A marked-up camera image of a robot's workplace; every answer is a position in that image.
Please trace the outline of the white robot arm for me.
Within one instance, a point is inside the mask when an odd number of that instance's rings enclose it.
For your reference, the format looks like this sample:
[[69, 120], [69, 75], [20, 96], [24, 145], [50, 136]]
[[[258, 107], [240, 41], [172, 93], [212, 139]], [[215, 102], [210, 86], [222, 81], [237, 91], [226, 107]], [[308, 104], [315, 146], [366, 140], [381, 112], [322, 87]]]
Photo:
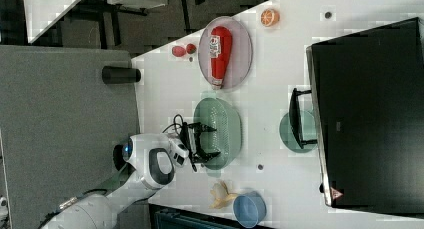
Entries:
[[214, 130], [202, 123], [185, 123], [179, 133], [131, 136], [115, 147], [122, 156], [117, 174], [100, 188], [62, 203], [37, 229], [113, 229], [118, 214], [170, 184], [176, 168], [186, 161], [197, 164], [214, 158], [200, 145], [200, 135]]

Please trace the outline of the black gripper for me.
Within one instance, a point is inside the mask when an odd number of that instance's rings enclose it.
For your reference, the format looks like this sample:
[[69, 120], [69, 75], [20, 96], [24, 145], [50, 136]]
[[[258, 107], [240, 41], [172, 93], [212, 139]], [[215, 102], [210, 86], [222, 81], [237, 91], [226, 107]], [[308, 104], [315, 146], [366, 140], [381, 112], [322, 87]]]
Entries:
[[197, 171], [196, 163], [206, 163], [211, 159], [220, 155], [220, 152], [199, 152], [200, 148], [200, 134], [203, 132], [214, 132], [215, 128], [208, 126], [203, 123], [192, 123], [188, 124], [187, 122], [182, 123], [182, 128], [180, 131], [180, 139], [189, 151], [189, 160], [191, 167], [194, 172]]

